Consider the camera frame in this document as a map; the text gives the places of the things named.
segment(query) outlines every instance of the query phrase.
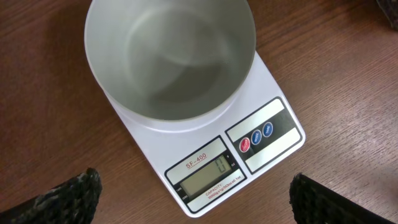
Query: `blue button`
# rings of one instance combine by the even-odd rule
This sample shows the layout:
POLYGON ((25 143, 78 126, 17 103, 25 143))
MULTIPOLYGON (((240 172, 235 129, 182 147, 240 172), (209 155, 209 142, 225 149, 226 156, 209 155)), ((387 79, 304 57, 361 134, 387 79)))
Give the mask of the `blue button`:
POLYGON ((258 145, 261 142, 261 138, 262 138, 261 131, 260 130, 255 130, 251 134, 251 143, 253 145, 258 145))
POLYGON ((262 135, 266 138, 271 136, 272 132, 274 130, 274 126, 272 125, 271 122, 267 122, 264 127, 262 128, 262 135))

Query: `red button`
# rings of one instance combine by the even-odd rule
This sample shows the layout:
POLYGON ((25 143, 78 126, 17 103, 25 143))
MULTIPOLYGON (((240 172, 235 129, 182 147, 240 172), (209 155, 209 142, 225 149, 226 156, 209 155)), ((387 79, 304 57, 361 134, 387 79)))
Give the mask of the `red button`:
POLYGON ((241 150, 241 152, 247 152, 250 149, 250 139, 242 139, 241 143, 239 144, 239 149, 241 150))

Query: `display panel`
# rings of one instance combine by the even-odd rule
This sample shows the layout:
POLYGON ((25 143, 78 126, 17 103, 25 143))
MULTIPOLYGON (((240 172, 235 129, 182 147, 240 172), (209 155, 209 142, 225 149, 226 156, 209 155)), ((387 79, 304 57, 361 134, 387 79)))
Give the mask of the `display panel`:
POLYGON ((207 166, 187 178, 181 183, 181 187, 187 193, 188 197, 192 197, 207 185, 212 184, 223 174, 231 170, 224 156, 220 156, 207 166))

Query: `white scale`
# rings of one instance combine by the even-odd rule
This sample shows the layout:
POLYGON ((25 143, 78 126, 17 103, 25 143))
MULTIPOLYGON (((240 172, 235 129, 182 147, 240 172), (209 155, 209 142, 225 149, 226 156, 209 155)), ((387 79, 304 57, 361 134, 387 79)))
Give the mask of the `white scale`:
POLYGON ((233 102, 191 121, 150 121, 108 98, 190 217, 210 211, 305 141, 303 128, 257 53, 233 102))

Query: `brown wooden surface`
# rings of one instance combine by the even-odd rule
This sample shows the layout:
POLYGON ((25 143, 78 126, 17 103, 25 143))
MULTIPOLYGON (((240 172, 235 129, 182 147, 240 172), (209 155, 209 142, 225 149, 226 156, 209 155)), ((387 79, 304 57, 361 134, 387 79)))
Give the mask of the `brown wooden surface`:
POLYGON ((0 0, 0 210, 95 167, 103 193, 93 223, 294 223, 289 184, 303 172, 398 222, 398 32, 371 0, 249 4, 257 51, 307 142, 190 219, 90 72, 90 1, 0 0))

